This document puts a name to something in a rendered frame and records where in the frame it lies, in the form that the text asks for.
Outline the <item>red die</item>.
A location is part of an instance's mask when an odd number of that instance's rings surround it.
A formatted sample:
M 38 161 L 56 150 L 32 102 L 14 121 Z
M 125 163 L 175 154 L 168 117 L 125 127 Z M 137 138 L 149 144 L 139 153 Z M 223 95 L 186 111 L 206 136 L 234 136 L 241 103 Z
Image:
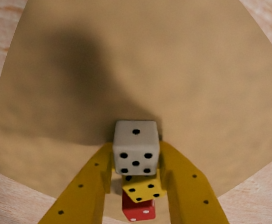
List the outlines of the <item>red die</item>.
M 134 202 L 122 188 L 122 211 L 128 221 L 143 221 L 156 218 L 154 199 Z

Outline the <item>white die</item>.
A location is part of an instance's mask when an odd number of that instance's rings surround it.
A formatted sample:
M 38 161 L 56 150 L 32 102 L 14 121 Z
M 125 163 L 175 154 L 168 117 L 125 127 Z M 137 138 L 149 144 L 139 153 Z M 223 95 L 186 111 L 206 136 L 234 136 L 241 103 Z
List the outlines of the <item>white die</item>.
M 154 175 L 159 149 L 155 121 L 117 121 L 113 142 L 116 174 Z

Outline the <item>tan mat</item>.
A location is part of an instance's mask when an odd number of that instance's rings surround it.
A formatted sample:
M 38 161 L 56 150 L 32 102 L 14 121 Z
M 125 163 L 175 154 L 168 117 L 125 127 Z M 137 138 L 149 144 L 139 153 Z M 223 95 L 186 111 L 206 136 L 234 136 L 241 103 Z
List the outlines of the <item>tan mat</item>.
M 240 0 L 28 0 L 0 76 L 0 174 L 57 199 L 117 121 L 218 197 L 272 162 L 272 43 Z

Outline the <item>yellow die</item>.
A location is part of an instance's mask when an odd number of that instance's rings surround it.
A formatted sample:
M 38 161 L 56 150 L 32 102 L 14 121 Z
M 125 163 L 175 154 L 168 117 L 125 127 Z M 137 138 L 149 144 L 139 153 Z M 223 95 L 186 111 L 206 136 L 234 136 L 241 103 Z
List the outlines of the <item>yellow die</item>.
M 122 188 L 134 202 L 164 197 L 161 191 L 160 172 L 154 175 L 122 175 Z

